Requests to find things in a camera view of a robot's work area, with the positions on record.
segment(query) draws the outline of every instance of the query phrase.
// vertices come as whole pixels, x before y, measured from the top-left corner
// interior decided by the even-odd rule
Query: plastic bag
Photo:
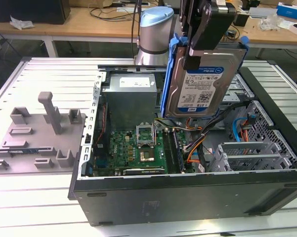
[[[262,18],[258,23],[262,31],[280,30],[278,25],[283,21],[283,18],[278,17],[277,14],[269,15],[267,18]]]

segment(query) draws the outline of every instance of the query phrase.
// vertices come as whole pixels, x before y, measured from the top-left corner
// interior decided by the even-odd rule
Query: wooden desk
[[[236,8],[241,5],[240,0],[234,0]],[[104,9],[109,12],[114,8]],[[113,11],[109,14],[101,14],[102,17],[114,17],[125,15],[126,12]],[[57,57],[57,50],[54,44],[56,40],[68,41],[99,41],[99,42],[130,42],[131,17],[129,21],[108,22],[92,17],[86,7],[73,7],[70,17],[63,25],[35,24],[34,28],[18,30],[9,23],[0,23],[0,32],[7,39],[43,40],[50,57]],[[297,35],[288,30],[261,31],[257,24],[259,19],[249,18],[245,27],[237,27],[242,36],[250,39],[250,47],[257,48],[286,48],[297,49]],[[135,35],[137,34],[137,23],[134,25]]]
[[[104,9],[109,12],[115,8]],[[126,15],[126,12],[111,12],[101,14],[101,17]],[[57,57],[55,40],[97,41],[97,42],[131,42],[131,16],[127,21],[103,21],[90,15],[86,7],[72,7],[69,18],[63,25],[34,24],[34,28],[18,30],[9,23],[0,23],[0,33],[7,39],[43,40],[50,57]],[[137,35],[137,22],[134,25],[134,35]]]
[[[240,0],[234,0],[233,5],[238,8],[242,2]],[[259,7],[264,8],[276,8],[272,5],[260,4]],[[297,22],[292,18],[283,17],[287,21]],[[249,47],[260,48],[257,58],[259,58],[265,48],[285,48],[285,49],[297,49],[297,35],[293,34],[289,30],[280,28],[279,31],[262,31],[258,27],[260,19],[248,18],[245,27],[237,27],[241,36],[247,36],[250,39]]]

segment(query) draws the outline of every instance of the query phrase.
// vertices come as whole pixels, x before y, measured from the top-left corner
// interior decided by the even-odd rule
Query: green circuit board
[[[151,139],[150,130],[140,132],[139,138],[141,140]],[[183,132],[177,132],[177,138],[181,148],[186,145]],[[161,168],[168,173],[162,131],[156,131],[154,140],[153,148],[149,146],[138,148],[136,131],[111,132],[107,168],[97,169],[97,176],[112,176],[131,168]],[[146,154],[146,158],[153,158],[153,160],[141,160]]]

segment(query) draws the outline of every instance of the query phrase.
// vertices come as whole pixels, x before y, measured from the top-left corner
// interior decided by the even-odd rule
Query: blue box
[[[295,5],[286,5],[285,3],[280,2],[277,9],[277,15],[297,19],[297,6]]]

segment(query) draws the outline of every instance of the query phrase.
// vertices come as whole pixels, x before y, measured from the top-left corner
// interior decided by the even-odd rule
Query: ram slot
[[[172,132],[163,131],[163,143],[166,155],[168,174],[180,173],[179,161],[177,158],[177,150]]]

